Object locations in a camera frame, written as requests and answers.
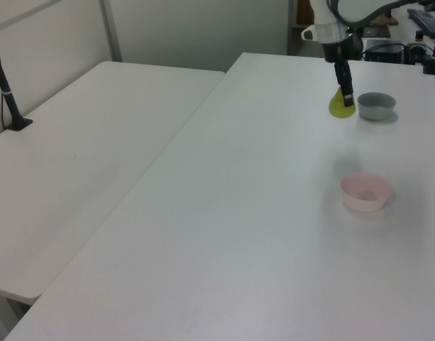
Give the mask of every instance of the yellow object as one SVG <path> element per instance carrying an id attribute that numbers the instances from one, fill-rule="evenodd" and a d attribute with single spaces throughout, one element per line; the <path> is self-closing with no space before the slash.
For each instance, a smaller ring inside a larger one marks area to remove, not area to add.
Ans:
<path id="1" fill-rule="evenodd" d="M 343 101 L 342 89 L 339 87 L 337 93 L 332 97 L 329 103 L 329 112 L 338 119 L 347 119 L 356 112 L 356 106 L 345 107 Z"/>

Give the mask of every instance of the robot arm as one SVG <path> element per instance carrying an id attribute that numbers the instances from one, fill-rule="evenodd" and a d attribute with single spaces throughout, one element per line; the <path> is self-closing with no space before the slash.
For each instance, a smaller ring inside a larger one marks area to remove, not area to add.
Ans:
<path id="1" fill-rule="evenodd" d="M 305 40 L 317 40 L 323 45 L 324 59 L 334 63 L 337 81 L 341 86 L 346 107 L 354 105 L 353 84 L 348 60 L 357 51 L 349 28 L 368 25 L 378 15 L 412 0 L 310 0 L 314 10 L 314 29 L 302 32 Z"/>

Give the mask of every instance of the tabletop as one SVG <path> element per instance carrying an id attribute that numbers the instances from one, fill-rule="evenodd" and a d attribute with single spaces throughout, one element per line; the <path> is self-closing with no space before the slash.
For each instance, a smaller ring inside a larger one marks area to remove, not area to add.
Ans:
<path id="1" fill-rule="evenodd" d="M 435 76 L 350 64 L 397 120 L 332 117 L 322 59 L 242 54 L 7 340 L 435 340 Z M 343 206 L 355 171 L 383 210 Z"/>
<path id="2" fill-rule="evenodd" d="M 0 134 L 0 294 L 32 304 L 222 77 L 105 62 Z"/>
<path id="3" fill-rule="evenodd" d="M 435 47 L 435 39 L 424 36 L 424 40 L 422 42 L 415 41 L 414 38 L 416 36 L 416 31 L 420 30 L 421 28 L 418 27 L 418 25 L 412 19 L 409 19 L 409 14 L 407 12 L 408 9 L 419 9 L 424 11 L 424 7 L 419 4 L 408 4 L 397 9 L 393 9 L 392 16 L 399 21 L 399 24 L 389 26 L 391 38 L 364 38 L 364 46 L 366 46 L 368 39 L 397 40 L 405 45 L 409 43 L 425 44 L 433 50 Z M 435 18 L 435 11 L 429 13 Z M 431 55 L 432 51 L 428 48 L 425 49 L 427 54 Z"/>

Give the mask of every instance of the pink bowl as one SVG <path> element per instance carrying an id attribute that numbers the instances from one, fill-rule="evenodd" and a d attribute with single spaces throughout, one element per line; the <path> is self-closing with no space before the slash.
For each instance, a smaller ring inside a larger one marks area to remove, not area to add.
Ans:
<path id="1" fill-rule="evenodd" d="M 361 212 L 378 211 L 392 193 L 389 181 L 372 173 L 353 173 L 341 182 L 343 202 Z"/>

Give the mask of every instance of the floor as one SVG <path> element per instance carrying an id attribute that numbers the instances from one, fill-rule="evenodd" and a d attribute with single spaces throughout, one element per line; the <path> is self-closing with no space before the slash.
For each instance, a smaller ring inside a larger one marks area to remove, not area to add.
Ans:
<path id="1" fill-rule="evenodd" d="M 299 57 L 323 58 L 323 50 L 318 42 L 303 41 L 301 39 L 301 32 L 303 30 L 303 28 L 292 29 L 292 46 L 290 54 L 297 55 Z"/>

